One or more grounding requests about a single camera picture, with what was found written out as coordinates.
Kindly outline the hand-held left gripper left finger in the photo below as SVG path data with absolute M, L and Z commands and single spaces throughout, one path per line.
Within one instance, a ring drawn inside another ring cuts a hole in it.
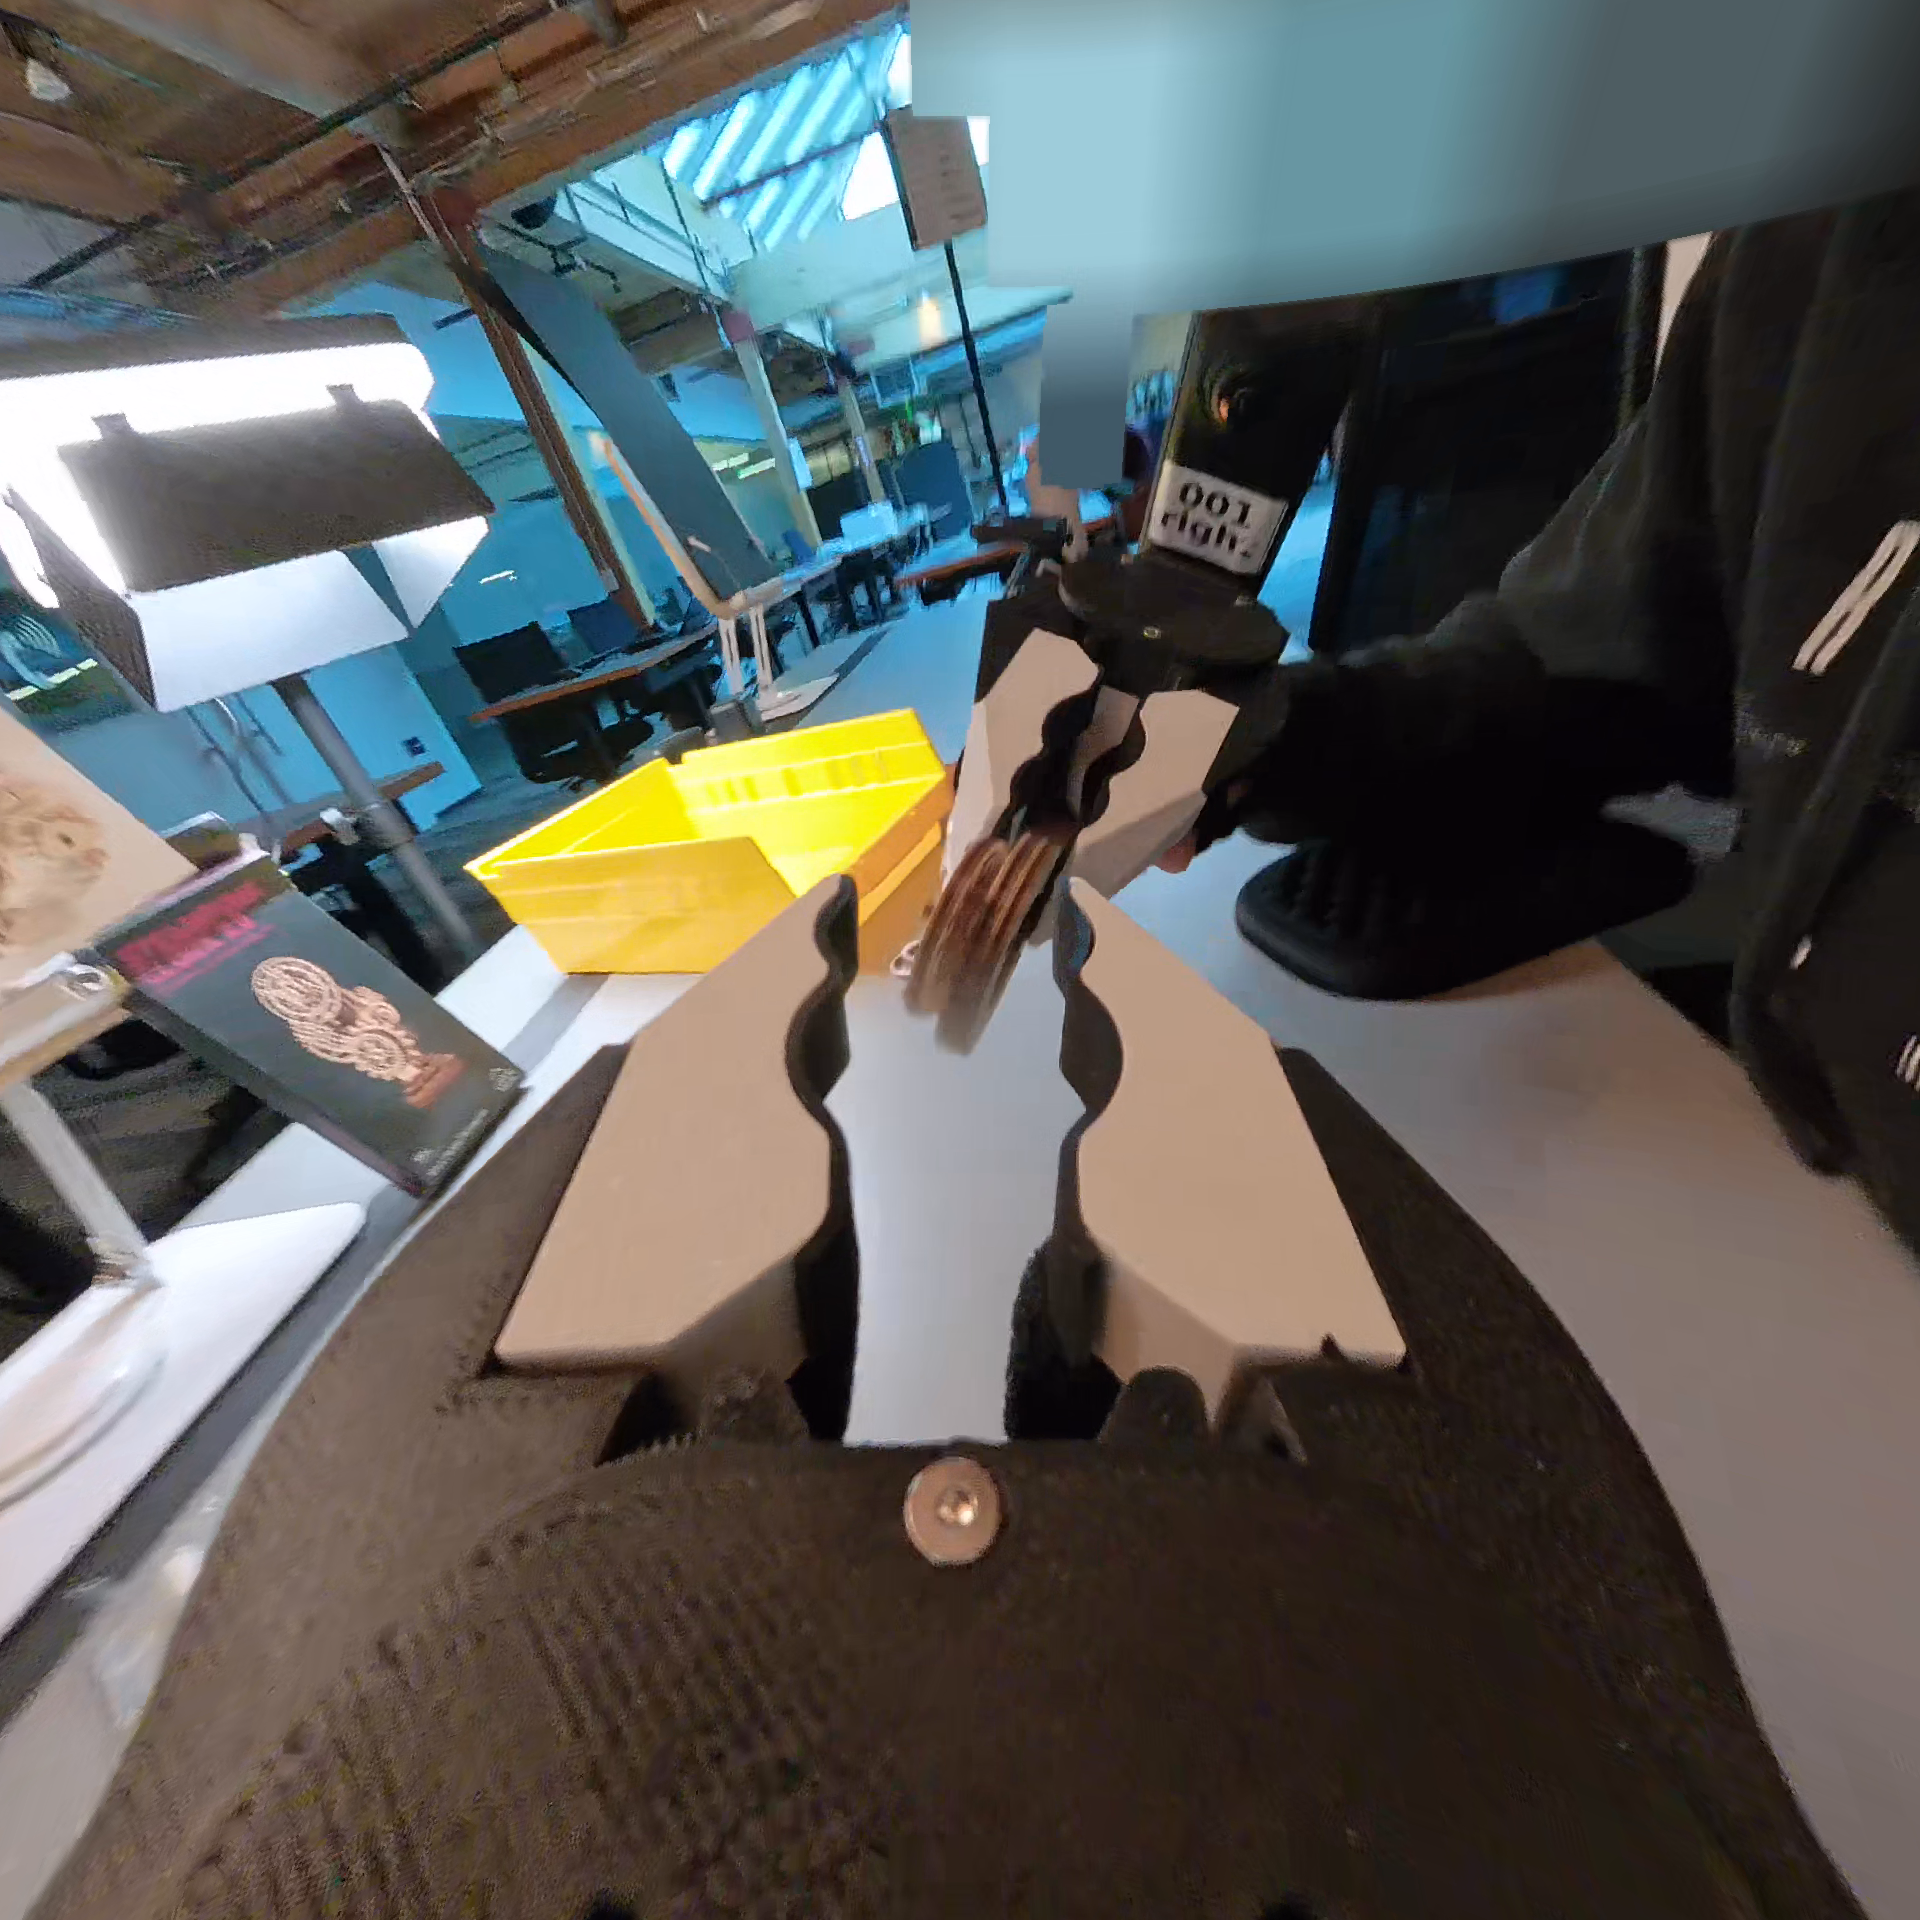
M 699 1405 L 734 1374 L 851 1405 L 849 1068 L 859 893 L 826 877 L 627 1046 L 502 1324 L 516 1374 L 637 1370 Z

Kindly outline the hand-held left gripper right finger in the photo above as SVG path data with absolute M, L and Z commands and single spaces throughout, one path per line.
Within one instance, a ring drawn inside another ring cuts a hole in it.
M 1060 1147 L 1051 1339 L 1072 1368 L 1188 1377 L 1210 1421 L 1254 1381 L 1408 1339 L 1260 1021 L 1087 880 L 1056 917 Z

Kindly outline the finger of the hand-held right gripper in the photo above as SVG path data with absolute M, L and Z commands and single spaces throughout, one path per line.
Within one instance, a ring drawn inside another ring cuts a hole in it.
M 1105 687 L 1069 763 L 1069 877 L 1117 897 L 1185 843 L 1236 722 L 1238 705 L 1207 691 Z
M 1105 686 L 1107 670 L 1080 642 L 1033 629 L 976 697 L 948 811 L 943 894 L 993 840 L 1039 832 L 1074 850 L 1087 818 L 1081 800 L 1069 797 L 1072 766 Z

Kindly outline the ornate wooden disc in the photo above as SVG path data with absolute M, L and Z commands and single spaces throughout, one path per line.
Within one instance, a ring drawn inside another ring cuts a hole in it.
M 1067 837 L 1021 832 L 988 840 L 956 906 L 947 946 L 947 998 L 936 1015 L 948 1053 L 973 1053 L 999 1009 L 1021 955 L 1039 931 L 1067 863 Z

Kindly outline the background wooden desk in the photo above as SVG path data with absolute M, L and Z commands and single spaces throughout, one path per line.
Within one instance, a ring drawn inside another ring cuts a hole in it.
M 588 665 L 575 665 L 582 680 L 572 691 L 620 687 L 632 682 L 642 710 L 655 719 L 652 739 L 694 733 L 711 726 L 718 691 L 718 631 L 712 626 L 617 652 Z M 468 716 L 469 730 L 502 730 L 487 707 Z

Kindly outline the black desk mat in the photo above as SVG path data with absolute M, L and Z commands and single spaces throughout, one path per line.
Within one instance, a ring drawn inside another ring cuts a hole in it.
M 298 1692 L 510 1499 L 603 1456 L 637 1370 L 510 1381 L 491 1343 L 625 1061 L 625 1046 L 588 1053 L 446 1200 L 372 1196 L 328 1277 L 93 1528 L 79 1573 L 5 1636 L 7 1718 L 107 1624 L 110 1602 L 135 1597 L 165 1527 L 253 1428 L 236 1518 L 215 1518 L 226 1537 L 210 1560 L 215 1624 L 187 1627 L 187 1662 L 220 1662 L 220 1627 L 239 1627 L 247 1653 L 267 1650 L 271 1606 L 289 1602 L 295 1637 L 316 1628 L 322 1644 L 295 1656 Z

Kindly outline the yellow plastic bin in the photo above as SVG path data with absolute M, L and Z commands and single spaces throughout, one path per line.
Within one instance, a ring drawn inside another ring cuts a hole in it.
M 705 746 L 564 807 L 468 865 L 561 973 L 694 975 L 851 877 L 882 973 L 939 880 L 954 783 L 909 710 Z

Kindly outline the black monitor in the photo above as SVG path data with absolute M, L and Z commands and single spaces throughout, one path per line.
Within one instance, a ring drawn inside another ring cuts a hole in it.
M 1350 656 L 1498 585 L 1646 400 L 1665 244 L 1372 298 L 1331 448 L 1309 646 Z

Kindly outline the dark product box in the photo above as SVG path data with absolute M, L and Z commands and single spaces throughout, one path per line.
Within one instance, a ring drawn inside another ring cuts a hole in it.
M 79 961 L 194 1059 L 418 1198 L 462 1171 L 525 1087 L 259 849 L 103 925 Z

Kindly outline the black office chair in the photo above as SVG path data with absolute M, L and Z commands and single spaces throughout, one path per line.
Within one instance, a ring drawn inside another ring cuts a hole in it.
M 632 682 L 572 691 L 582 673 L 539 624 L 454 643 L 453 659 L 502 726 L 518 773 L 532 783 L 609 783 L 657 731 Z

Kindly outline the grey light stand pole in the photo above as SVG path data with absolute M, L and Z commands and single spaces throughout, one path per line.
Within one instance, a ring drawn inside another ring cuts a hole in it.
M 276 679 L 271 686 L 288 705 L 289 715 L 301 726 L 312 746 L 334 770 L 338 787 L 350 800 L 354 817 L 367 834 L 372 834 L 372 840 L 379 849 L 396 859 L 396 865 L 407 873 L 418 899 L 431 910 L 453 947 L 465 962 L 482 957 L 482 944 L 474 934 L 474 925 L 468 921 L 460 903 L 453 899 L 425 852 L 418 849 L 417 829 L 403 821 L 398 805 L 381 793 L 362 761 L 354 754 L 350 741 L 334 724 L 309 680 L 301 673 L 288 673 Z

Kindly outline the person's black printed hoodie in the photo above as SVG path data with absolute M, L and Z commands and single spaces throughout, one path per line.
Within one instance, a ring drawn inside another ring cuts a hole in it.
M 1733 648 L 1730 1046 L 1791 1149 L 1917 1241 L 1916 188 L 1711 240 L 1668 331 Z

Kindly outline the pale document holder board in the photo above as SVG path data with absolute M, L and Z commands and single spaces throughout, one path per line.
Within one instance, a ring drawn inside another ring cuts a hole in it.
M 2 986 L 2 1091 L 33 1081 L 127 1015 L 127 985 L 75 955 L 53 955 Z

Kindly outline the printed instruction sheet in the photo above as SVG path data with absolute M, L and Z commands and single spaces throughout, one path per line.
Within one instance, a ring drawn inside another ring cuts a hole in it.
M 159 832 L 2 715 L 2 989 L 194 880 Z

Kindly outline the studio softbox light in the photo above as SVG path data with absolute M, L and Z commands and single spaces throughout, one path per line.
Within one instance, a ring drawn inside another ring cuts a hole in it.
M 407 639 L 493 505 L 394 317 L 5 346 L 5 575 L 155 713 Z

